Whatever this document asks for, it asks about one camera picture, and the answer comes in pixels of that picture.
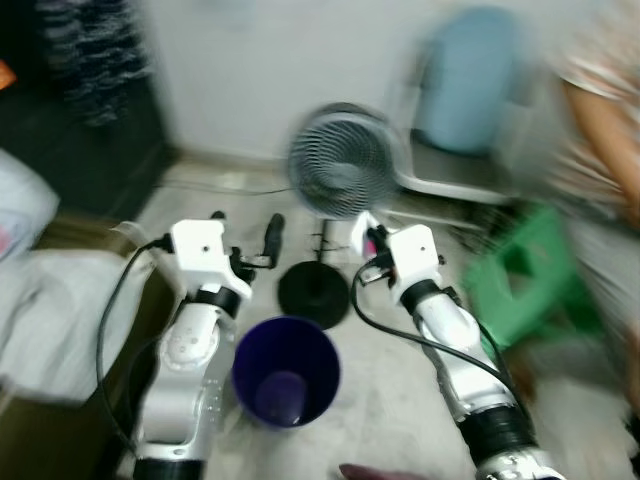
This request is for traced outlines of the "pale grey cloth heap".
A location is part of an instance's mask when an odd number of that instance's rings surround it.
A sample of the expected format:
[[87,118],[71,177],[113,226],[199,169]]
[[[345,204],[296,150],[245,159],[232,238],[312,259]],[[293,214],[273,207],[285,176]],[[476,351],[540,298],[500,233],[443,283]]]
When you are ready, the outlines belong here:
[[102,308],[125,259],[101,250],[36,250],[58,204],[40,175],[0,148],[0,387],[81,404],[97,388],[93,356],[104,369],[113,365],[154,268],[148,259],[133,266],[97,347]]

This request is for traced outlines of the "white pink wrapper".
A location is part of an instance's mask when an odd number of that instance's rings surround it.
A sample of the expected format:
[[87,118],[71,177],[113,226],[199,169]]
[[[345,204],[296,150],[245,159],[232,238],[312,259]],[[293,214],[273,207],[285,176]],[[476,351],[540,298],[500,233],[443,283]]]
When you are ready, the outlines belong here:
[[374,238],[381,223],[372,215],[370,211],[360,212],[353,221],[351,232],[349,232],[348,246],[361,259],[370,259],[378,253]]

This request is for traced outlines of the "green plastic stool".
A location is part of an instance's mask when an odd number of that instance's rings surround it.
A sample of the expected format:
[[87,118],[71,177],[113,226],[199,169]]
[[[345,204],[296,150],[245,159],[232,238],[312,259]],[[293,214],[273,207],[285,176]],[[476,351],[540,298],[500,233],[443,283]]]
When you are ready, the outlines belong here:
[[527,210],[467,266],[471,312],[502,349],[526,339],[602,334],[602,323],[553,207]]

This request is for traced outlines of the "light blue white chair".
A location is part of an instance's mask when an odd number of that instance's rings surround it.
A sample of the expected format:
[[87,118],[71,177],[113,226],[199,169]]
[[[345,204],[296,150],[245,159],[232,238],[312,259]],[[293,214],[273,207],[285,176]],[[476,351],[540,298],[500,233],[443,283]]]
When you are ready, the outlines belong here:
[[426,38],[407,81],[407,155],[396,161],[403,188],[471,204],[515,201],[500,141],[526,79],[524,41],[517,15],[492,5],[458,9]]

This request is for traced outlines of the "dark maroon cloth piece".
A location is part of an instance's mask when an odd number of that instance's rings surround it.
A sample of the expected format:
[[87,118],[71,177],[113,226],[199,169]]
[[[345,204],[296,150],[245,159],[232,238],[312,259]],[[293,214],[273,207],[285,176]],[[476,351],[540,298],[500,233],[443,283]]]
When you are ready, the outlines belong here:
[[340,463],[338,470],[344,480],[431,480],[430,477],[412,472],[387,470],[358,463]]

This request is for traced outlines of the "grey standing fan black base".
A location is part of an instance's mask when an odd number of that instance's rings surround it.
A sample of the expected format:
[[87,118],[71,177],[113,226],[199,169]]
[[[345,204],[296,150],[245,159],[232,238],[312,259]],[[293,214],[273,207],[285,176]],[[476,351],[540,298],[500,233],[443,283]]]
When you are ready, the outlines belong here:
[[283,314],[305,317],[321,329],[349,311],[346,278],[326,261],[333,221],[356,218],[396,196],[394,161],[401,142],[387,120],[352,102],[312,111],[285,152],[285,174],[303,206],[317,219],[314,256],[285,270],[276,283]]

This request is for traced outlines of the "purple plastic waste bin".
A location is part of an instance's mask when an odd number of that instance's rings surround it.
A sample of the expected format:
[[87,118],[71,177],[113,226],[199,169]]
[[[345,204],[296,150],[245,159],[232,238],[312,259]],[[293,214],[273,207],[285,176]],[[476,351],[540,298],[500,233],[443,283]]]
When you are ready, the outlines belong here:
[[276,316],[243,335],[230,379],[243,410],[260,424],[301,428],[332,406],[342,366],[319,325],[306,317]]

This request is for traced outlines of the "dark striped hanging cloth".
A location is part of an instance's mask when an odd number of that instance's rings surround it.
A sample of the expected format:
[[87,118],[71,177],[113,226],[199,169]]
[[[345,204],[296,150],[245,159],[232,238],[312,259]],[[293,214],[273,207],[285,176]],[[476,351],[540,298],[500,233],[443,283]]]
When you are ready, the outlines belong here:
[[150,74],[134,0],[35,0],[52,77],[84,123],[101,127],[125,110]]

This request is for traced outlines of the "person in grey trousers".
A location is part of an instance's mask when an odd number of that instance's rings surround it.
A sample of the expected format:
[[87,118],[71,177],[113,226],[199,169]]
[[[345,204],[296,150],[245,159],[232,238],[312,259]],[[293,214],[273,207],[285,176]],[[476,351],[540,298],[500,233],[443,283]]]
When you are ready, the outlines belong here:
[[639,435],[640,0],[602,0],[564,44],[559,87],[573,138],[550,174],[553,204],[621,378],[627,433]]

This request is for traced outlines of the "dark cabinet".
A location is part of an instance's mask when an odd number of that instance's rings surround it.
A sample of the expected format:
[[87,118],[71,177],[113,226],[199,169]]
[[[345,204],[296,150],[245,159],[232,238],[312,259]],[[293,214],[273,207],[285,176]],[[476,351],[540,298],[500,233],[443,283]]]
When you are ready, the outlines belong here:
[[150,74],[115,122],[93,127],[52,77],[35,0],[0,0],[0,148],[44,178],[61,209],[87,218],[140,214],[175,152]]

